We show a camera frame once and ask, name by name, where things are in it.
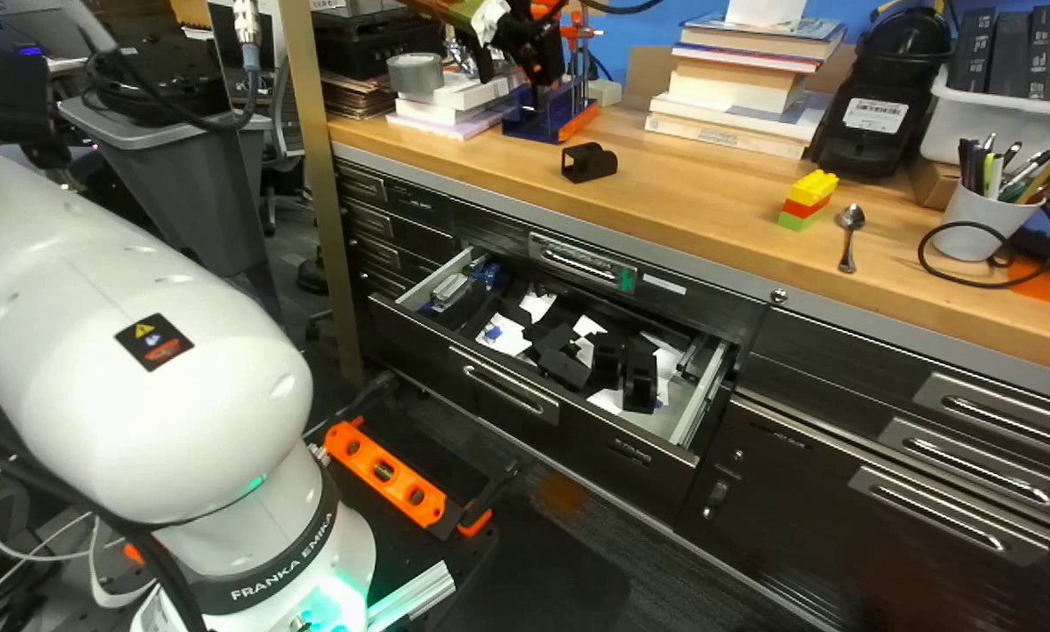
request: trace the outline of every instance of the cable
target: cable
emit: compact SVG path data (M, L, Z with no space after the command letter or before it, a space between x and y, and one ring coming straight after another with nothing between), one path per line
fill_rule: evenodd
M999 227L990 227L990 224L979 224L979 223L946 223L946 224L931 227L931 232L918 241L918 262L922 262L929 273L936 273L936 278L946 278L946 281L953 281L953 283L965 283L965 288L1015 288L1015 283L1026 283L1026 281L1032 281L1032 278L1040 278L1040 273L1050 271L1050 254L1046 254L1046 261L1042 261L1037 271L1029 271L1029 273L1021 273L1021 278L1012 278L1012 281L972 281L972 278L946 273L946 271L931 266L931 261L929 261L929 246L936 241L936 235L953 232L953 227L979 227L979 232L1001 240L1001 246L1008 246L1008 235L999 232Z
M644 5L627 5L627 7L611 7L606 0L582 0L582 5L601 15L644 15L644 12L657 7L662 0L644 0Z
M73 530L73 527L76 527L82 521L89 521L89 518L94 518L94 514L82 514L76 521L64 523L57 533L50 533L46 540L40 540L30 554L40 554L46 543L53 543L57 537L64 537L67 530ZM30 567L24 557L16 561L16 567L0 575L0 585L5 585L9 578L16 578L24 567Z
M595 56L595 49L582 47L582 56L595 62L595 70L601 70L606 80L614 80L614 73L601 62L601 56Z
M85 554L89 554L89 548L85 548L85 551L73 551L73 554L37 554L37 548L31 548L31 551L18 551L18 548L11 548L11 543L5 543L5 540L0 540L0 551L5 551L9 557L37 561L37 567L57 567L57 561L73 561L73 557L85 557Z

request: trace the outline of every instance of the stack of books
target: stack of books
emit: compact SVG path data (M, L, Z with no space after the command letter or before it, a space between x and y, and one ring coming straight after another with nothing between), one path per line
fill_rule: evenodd
M480 86L466 73L446 70L443 87L436 87L428 100L397 96L388 123L471 141L505 116L505 96L505 76L493 76L488 86Z
M830 100L801 87L843 44L843 25L685 20L670 49L669 93L650 102L648 131L801 159Z

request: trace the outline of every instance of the black device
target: black device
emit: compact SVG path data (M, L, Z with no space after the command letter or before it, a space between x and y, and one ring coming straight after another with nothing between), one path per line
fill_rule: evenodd
M929 12L877 20L857 47L857 62L819 123L809 159L841 176L894 176L918 148L931 80L949 59L953 32Z
M601 144L573 144L561 152L561 176L570 182L592 182L617 173L617 156Z
M93 56L89 70L102 107L138 123L178 123L183 116L176 109L192 116L229 111L229 93L210 44L149 39L134 49Z

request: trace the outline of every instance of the drawer handle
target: drawer handle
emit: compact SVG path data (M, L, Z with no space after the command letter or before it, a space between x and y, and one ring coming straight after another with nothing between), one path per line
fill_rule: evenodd
M999 523L987 523L982 518L956 507L956 502L946 502L938 496L929 496L922 487L909 487L902 482L894 482L872 466L865 466L861 475L849 478L849 487L855 492L865 492L868 500L918 521L918 523L929 523L943 533L953 533L965 543L977 543L990 554L1001 554L1008 561L1018 561L1018 567L1029 567L1037 557L1046 554L1046 543L1032 540L1032 537L1021 537L1021 533L1012 533L1008 527L999 527Z
M388 216L356 210L352 223L356 223L359 227L364 227L364 232L393 235Z
M946 398L946 410L953 410L953 415L970 415L970 418L977 418L977 422L1006 426L1006 429L1015 429L1018 437L1050 441L1050 433L1046 433L1046 429L1037 429L1037 426L1029 426L1029 422L1018 422L1018 418L1001 415L1001 410L990 410L990 408L979 408L979 404L970 399L970 398Z
M527 410L532 418L541 418L541 422L555 422L555 410L558 404L527 390L527 395L517 395L525 386L505 386L510 376L496 371L496 368L480 368L480 364L463 364L462 368L471 382L479 382L480 390L496 395L500 399Z
M345 191L362 194L362 197L380 197L382 194L380 182L362 182L362 179L348 179Z
M419 207L419 210L431 210L431 204L428 204L428 200L419 200L419 197L410 197L407 204Z
M595 266L595 262L582 262L582 261L573 261L573 257L566 257L566 254L558 254L558 251L544 251L544 257L555 262L555 266L561 266L561 271L570 271L570 273L586 273L586 278L597 278L597 281L614 281L614 271L608 271L608 266Z
M370 261L382 261L391 266L401 262L401 254L388 241L377 241L377 240L359 240L359 251L370 257Z
M922 437L908 439L908 451L918 454L918 457L924 457L924 461L938 461L938 463L949 463L956 471L987 478L990 484L1001 484L1001 487L1008 487L1008 492L1015 492L1015 496L1021 496L1021 500L1050 510L1050 496L1040 484L1026 482L1026 478L1012 478L1012 475L990 471L990 466L982 466L977 461L965 461L965 457L956 457L956 454L949 454L938 441L922 439Z
M388 295L405 295L407 292L407 283L401 283L401 281L393 281L393 278L382 278L382 273L359 273L362 281L370 281L370 283L377 283L380 292L388 292Z
M894 510L899 510L899 514L922 521L922 523L931 523L931 527L938 527L938 530L960 537L960 540L970 540L970 543L977 543L977 548L982 548L982 551L993 551L993 554L1008 554L1008 543L1006 543L1001 537L993 537L993 533L987 533L987 530L979 530L979 527L970 527L970 523L961 523L961 521L956 521L956 518L949 518L949 514L943 514L943 510L936 510L936 507L924 507L924 502L918 502L918 500L908 500L908 496L897 492L897 487L882 487L882 484L876 484L872 496L876 496L877 502L884 502L884 507L894 507Z
M650 463L654 463L654 454L650 454L650 451L644 451L644 447L636 447L636 441L627 441L623 437L614 437L614 439L608 441L608 451L628 457L628 461L638 463L638 466L650 466Z

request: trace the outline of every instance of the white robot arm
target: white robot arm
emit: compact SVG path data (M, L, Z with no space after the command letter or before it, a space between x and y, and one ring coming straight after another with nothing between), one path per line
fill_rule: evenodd
M311 399L253 300L0 159L0 408L40 463L156 527L210 628L294 624L325 582L370 585L374 533L325 502L304 441ZM156 597L134 628L163 621Z

